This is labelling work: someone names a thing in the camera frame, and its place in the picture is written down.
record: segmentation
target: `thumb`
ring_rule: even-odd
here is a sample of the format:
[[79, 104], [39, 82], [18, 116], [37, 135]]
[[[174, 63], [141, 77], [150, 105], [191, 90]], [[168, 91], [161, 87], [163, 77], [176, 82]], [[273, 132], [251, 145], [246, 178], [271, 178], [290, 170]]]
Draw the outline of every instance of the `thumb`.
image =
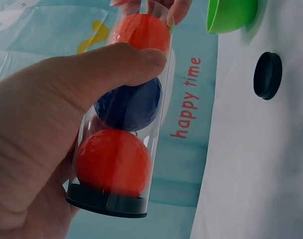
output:
[[165, 64], [166, 56], [157, 49], [137, 50], [117, 43], [79, 55], [50, 58], [32, 68], [48, 75], [39, 78], [48, 81], [42, 84], [86, 112], [106, 92], [123, 85], [140, 85], [160, 75]]

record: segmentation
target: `ball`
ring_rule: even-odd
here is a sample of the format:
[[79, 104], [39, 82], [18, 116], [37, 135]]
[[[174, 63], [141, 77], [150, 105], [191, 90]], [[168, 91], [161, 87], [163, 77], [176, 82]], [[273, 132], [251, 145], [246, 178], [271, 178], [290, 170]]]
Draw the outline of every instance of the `ball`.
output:
[[109, 127], [138, 131], [156, 118], [161, 91], [158, 78], [139, 86], [122, 86], [103, 95], [94, 108]]
[[128, 197], [139, 197], [151, 173], [146, 146], [129, 132], [104, 129], [80, 146], [76, 175], [81, 185]]
[[126, 42], [137, 49], [156, 48], [168, 53], [170, 30], [162, 20], [150, 14], [133, 14], [114, 28], [110, 43]]

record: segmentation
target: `yellow pattern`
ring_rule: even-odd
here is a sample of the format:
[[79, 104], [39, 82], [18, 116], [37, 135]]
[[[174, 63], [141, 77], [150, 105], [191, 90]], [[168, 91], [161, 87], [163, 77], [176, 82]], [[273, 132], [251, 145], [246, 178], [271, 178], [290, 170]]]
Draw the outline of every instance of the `yellow pattern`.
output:
[[95, 32], [95, 35], [82, 42], [77, 48], [77, 53], [83, 53], [87, 51], [90, 46], [108, 39], [110, 30], [103, 22], [98, 20], [94, 21], [92, 23], [92, 30]]

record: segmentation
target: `orange golf ball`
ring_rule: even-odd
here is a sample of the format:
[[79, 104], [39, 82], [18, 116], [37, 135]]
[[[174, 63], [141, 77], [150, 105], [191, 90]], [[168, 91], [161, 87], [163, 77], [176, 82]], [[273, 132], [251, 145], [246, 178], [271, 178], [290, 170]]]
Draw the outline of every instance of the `orange golf ball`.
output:
[[104, 129], [80, 146], [76, 175], [81, 185], [129, 197], [139, 197], [150, 177], [146, 146], [136, 136]]
[[115, 27], [110, 43], [126, 42], [139, 50], [156, 48], [168, 53], [169, 27], [149, 14], [134, 14], [121, 20]]

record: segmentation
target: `blue golf ball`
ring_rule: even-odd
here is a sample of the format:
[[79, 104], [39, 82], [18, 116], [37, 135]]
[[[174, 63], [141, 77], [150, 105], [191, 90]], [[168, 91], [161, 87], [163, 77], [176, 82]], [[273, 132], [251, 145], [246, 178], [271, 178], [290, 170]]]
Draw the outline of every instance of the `blue golf ball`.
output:
[[95, 111], [111, 128], [138, 131], [156, 118], [161, 91], [157, 77], [139, 86], [122, 86], [103, 95], [94, 105]]

